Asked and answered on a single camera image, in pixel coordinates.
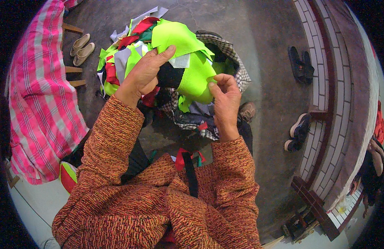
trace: jacket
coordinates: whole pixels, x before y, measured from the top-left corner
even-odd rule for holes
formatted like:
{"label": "jacket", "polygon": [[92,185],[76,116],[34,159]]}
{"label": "jacket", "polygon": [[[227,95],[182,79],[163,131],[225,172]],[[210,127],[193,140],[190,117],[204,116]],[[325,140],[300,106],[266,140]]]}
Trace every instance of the jacket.
{"label": "jacket", "polygon": [[120,176],[144,117],[112,96],[84,147],[77,185],[55,216],[63,248],[153,248],[172,225],[178,248],[261,248],[259,191],[242,137],[213,143],[213,163],[195,169],[198,198],[185,169],[165,154],[125,185]]}

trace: checkered fabric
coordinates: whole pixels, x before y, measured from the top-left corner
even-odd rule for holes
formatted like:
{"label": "checkered fabric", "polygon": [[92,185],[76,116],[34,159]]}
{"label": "checkered fabric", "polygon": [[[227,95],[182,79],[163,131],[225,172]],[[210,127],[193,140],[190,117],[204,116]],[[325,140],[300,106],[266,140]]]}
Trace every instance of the checkered fabric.
{"label": "checkered fabric", "polygon": [[60,159],[88,132],[76,90],[65,78],[60,44],[65,5],[48,0],[16,48],[6,80],[12,149],[11,167],[30,184],[58,178]]}
{"label": "checkered fabric", "polygon": [[[239,68],[237,69],[234,77],[240,92],[243,93],[249,86],[251,79],[246,71],[246,68],[243,65],[243,62],[241,61],[238,54],[233,49],[233,44],[212,34],[197,34],[196,37],[205,44],[212,43],[217,45],[218,48],[224,54],[226,54],[230,59],[232,59],[234,62],[236,62],[239,65]],[[181,129],[195,130],[200,124],[204,122],[204,121],[201,121],[198,124],[183,123],[182,120],[185,119],[185,114],[182,112],[178,112],[178,98],[179,98],[178,92],[176,92],[175,89],[173,88],[168,88],[167,90],[171,95],[171,102],[163,105],[159,109],[166,112],[168,117],[170,117],[170,119],[172,119],[176,125],[178,125]],[[215,126],[209,127],[206,130],[200,131],[200,136],[207,137],[214,141],[218,140],[219,139],[218,129]]]}

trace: wooden plank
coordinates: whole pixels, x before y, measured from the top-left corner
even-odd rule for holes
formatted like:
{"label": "wooden plank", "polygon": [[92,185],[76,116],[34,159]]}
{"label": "wooden plank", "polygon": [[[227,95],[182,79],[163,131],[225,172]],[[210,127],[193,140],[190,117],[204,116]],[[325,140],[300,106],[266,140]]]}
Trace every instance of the wooden plank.
{"label": "wooden plank", "polygon": [[78,87],[78,86],[85,85],[86,81],[85,80],[82,80],[82,81],[70,81],[69,83],[73,87]]}
{"label": "wooden plank", "polygon": [[83,72],[83,68],[65,66],[65,72]]}
{"label": "wooden plank", "polygon": [[83,32],[84,32],[81,28],[75,27],[75,26],[67,24],[67,23],[63,23],[62,24],[62,28],[66,29],[66,31],[69,31],[69,32],[72,32],[72,33],[83,34]]}

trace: black sneaker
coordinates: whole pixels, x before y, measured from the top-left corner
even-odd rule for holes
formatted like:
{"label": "black sneaker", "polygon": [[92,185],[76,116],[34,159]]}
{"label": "black sneaker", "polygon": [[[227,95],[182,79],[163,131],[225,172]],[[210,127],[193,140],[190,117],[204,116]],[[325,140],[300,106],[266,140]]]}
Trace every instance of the black sneaker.
{"label": "black sneaker", "polygon": [[290,137],[304,142],[309,132],[311,115],[303,113],[298,117],[297,122],[290,128]]}
{"label": "black sneaker", "polygon": [[299,151],[303,147],[304,141],[299,141],[298,139],[290,139],[285,142],[284,149],[285,151],[295,152]]}

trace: pink checkered cloth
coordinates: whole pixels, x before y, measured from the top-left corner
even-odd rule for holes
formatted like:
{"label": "pink checkered cloth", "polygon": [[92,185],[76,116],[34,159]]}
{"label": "pink checkered cloth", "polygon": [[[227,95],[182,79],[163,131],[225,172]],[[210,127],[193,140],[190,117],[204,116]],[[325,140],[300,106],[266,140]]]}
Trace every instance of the pink checkered cloth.
{"label": "pink checkered cloth", "polygon": [[65,7],[48,0],[26,29],[7,76],[11,116],[11,166],[30,184],[58,178],[60,159],[88,132],[76,90],[65,78],[60,44]]}

